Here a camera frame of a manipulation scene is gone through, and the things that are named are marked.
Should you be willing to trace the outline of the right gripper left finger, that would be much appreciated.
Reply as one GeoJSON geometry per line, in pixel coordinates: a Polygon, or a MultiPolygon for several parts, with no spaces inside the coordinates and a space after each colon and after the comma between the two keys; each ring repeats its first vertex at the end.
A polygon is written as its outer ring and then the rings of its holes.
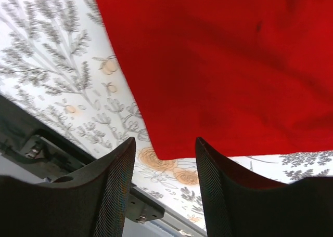
{"type": "Polygon", "coordinates": [[[135,150],[129,138],[51,183],[1,176],[1,236],[121,236],[135,150]]]}

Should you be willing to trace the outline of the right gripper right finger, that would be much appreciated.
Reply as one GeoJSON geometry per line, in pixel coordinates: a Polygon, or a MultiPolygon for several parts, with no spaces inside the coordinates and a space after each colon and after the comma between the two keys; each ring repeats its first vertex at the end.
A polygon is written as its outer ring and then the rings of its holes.
{"type": "Polygon", "coordinates": [[[195,143],[208,236],[332,236],[332,178],[291,184],[256,174],[195,143]]]}

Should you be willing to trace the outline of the red t-shirt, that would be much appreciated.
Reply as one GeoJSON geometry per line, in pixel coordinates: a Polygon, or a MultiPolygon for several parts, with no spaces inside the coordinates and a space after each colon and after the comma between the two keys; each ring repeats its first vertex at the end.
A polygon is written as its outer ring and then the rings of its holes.
{"type": "Polygon", "coordinates": [[[162,160],[332,149],[332,0],[96,0],[162,160]]]}

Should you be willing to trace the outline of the aluminium rail frame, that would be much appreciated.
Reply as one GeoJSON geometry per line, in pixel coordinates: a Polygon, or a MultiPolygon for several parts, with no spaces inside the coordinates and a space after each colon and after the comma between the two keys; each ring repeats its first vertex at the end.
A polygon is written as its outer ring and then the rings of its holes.
{"type": "MultiPolygon", "coordinates": [[[[51,183],[95,160],[1,97],[1,176],[51,183]]],[[[121,236],[205,236],[205,232],[131,182],[121,236]]]]}

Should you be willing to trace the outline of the floral patterned table mat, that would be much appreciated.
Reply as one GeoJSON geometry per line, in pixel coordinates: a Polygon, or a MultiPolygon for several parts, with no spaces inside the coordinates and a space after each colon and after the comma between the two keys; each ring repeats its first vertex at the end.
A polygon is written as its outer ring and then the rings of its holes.
{"type": "MultiPolygon", "coordinates": [[[[94,158],[135,138],[133,183],[207,235],[199,137],[193,157],[158,158],[96,0],[1,0],[1,94],[94,158]]],[[[332,178],[332,149],[222,155],[286,184],[332,178]]]]}

